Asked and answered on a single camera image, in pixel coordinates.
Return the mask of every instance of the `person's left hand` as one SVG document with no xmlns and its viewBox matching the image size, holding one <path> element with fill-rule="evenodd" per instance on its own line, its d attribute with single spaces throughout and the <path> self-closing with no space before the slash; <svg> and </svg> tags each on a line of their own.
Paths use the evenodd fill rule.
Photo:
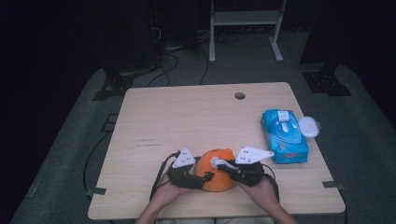
<svg viewBox="0 0 396 224">
<path fill-rule="evenodd" d="M 159 206 L 166 206 L 173 202 L 179 195 L 192 191 L 192 189 L 184 189 L 172 184 L 168 173 L 165 172 L 161 177 L 157 190 L 154 193 L 151 201 L 157 203 Z"/>
</svg>

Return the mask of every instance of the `person's hand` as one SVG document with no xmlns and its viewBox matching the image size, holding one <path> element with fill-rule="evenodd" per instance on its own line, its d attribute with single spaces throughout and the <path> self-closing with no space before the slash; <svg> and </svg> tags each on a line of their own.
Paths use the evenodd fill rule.
<svg viewBox="0 0 396 224">
<path fill-rule="evenodd" d="M 272 217 L 277 224 L 295 224 L 297 221 L 280 205 L 277 200 L 274 186 L 271 181 L 265 177 L 259 184 L 249 187 L 238 183 L 251 200 Z"/>
<path fill-rule="evenodd" d="M 135 224 L 152 224 L 166 205 L 172 203 L 181 194 L 191 190 L 173 185 L 168 174 L 163 174 L 151 201 L 140 214 Z"/>
</svg>

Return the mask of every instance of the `orange ball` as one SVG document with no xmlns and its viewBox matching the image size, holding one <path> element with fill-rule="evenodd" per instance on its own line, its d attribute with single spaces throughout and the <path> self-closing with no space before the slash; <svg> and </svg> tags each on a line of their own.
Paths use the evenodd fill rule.
<svg viewBox="0 0 396 224">
<path fill-rule="evenodd" d="M 204 176 L 206 173 L 211 172 L 215 175 L 210 181 L 204 183 L 202 189 L 206 191 L 220 192 L 232 188 L 235 185 L 235 181 L 232 180 L 226 172 L 212 167 L 210 160 L 213 157 L 218 157 L 219 159 L 226 161 L 235 159 L 233 151 L 229 148 L 207 151 L 201 159 L 195 163 L 194 174 Z"/>
</svg>

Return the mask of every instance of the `open lid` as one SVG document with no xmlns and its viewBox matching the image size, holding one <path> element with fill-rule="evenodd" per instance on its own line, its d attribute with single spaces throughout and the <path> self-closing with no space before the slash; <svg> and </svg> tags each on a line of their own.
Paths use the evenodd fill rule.
<svg viewBox="0 0 396 224">
<path fill-rule="evenodd" d="M 305 137 L 316 137 L 319 134 L 319 124 L 311 117 L 302 117 L 299 119 L 298 124 L 300 131 Z"/>
</svg>

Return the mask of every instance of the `wooden table top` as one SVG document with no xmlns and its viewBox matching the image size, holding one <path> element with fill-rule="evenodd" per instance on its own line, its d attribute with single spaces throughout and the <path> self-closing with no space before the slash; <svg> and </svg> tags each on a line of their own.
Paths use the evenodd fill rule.
<svg viewBox="0 0 396 224">
<path fill-rule="evenodd" d="M 238 92 L 242 92 L 245 99 L 235 98 Z M 193 156 L 202 156 L 216 148 L 231 148 L 235 157 L 242 146 L 267 149 L 261 118 L 262 113 L 271 108 L 290 109 L 297 119 L 303 116 L 287 83 L 128 90 L 96 186 L 106 189 L 106 193 L 94 194 L 89 217 L 138 218 L 149 202 L 161 163 L 184 147 L 188 147 Z M 344 212 L 345 204 L 337 188 L 323 187 L 322 182 L 332 181 L 332 176 L 315 139 L 308 138 L 307 143 L 308 163 L 262 161 L 276 174 L 281 204 L 291 214 Z M 223 192 L 197 189 L 181 195 L 165 207 L 159 217 L 262 215 L 265 213 L 235 186 Z"/>
</svg>

